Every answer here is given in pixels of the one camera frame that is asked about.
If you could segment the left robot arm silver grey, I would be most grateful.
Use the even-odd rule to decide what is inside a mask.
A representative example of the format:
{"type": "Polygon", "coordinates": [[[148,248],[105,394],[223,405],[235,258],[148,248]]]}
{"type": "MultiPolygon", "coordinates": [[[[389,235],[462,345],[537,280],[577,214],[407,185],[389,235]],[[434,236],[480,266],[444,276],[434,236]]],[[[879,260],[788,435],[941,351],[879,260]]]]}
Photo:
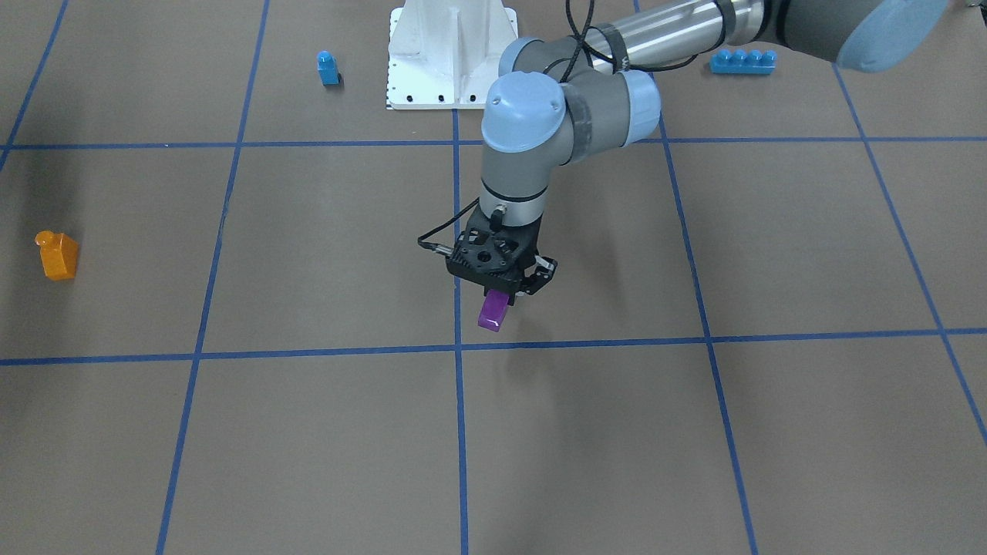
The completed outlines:
{"type": "Polygon", "coordinates": [[[945,1],[669,1],[586,22],[557,41],[512,42],[480,124],[480,194],[448,271],[507,303],[552,280],[556,262],[537,247],[552,172],[653,133],[662,115],[656,72],[752,42],[882,72],[916,50],[946,9],[945,1]]]}

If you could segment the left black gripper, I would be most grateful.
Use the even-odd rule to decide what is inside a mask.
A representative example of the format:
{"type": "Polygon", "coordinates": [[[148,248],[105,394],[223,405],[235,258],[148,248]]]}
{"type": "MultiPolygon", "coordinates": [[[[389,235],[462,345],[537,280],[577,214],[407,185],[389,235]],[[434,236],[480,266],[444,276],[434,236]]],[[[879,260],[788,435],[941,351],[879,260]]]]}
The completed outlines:
{"type": "Polygon", "coordinates": [[[507,211],[500,208],[490,217],[480,210],[480,266],[533,266],[533,273],[522,278],[514,294],[516,298],[532,296],[553,280],[558,263],[552,257],[537,256],[540,218],[532,224],[508,226],[505,217],[507,211]]]}

